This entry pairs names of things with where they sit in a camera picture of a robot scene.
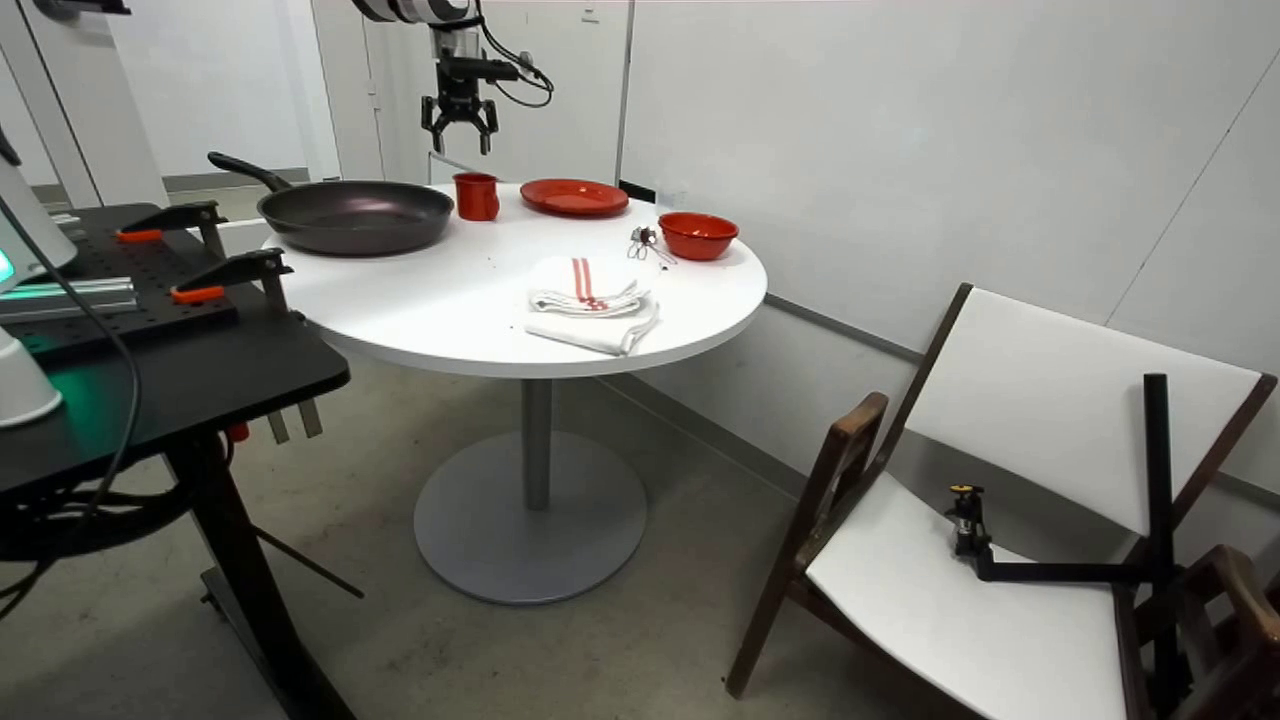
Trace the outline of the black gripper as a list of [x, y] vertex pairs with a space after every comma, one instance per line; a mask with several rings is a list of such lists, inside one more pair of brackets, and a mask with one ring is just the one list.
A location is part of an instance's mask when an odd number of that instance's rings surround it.
[[473, 123], [479, 131], [479, 155], [494, 148], [494, 108], [479, 95], [479, 84], [491, 77], [488, 60], [445, 54], [437, 65], [437, 92], [421, 104], [421, 120], [432, 150], [445, 150], [446, 123]]

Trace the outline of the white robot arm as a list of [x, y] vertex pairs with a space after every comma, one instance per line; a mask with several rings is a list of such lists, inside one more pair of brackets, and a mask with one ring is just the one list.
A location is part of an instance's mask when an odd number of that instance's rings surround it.
[[467, 123], [479, 150], [491, 150], [494, 104], [479, 95], [485, 84], [507, 77], [507, 65], [485, 49], [479, 0], [353, 0], [377, 24], [424, 24], [432, 33], [437, 92], [421, 99], [421, 129], [432, 148], [445, 131]]

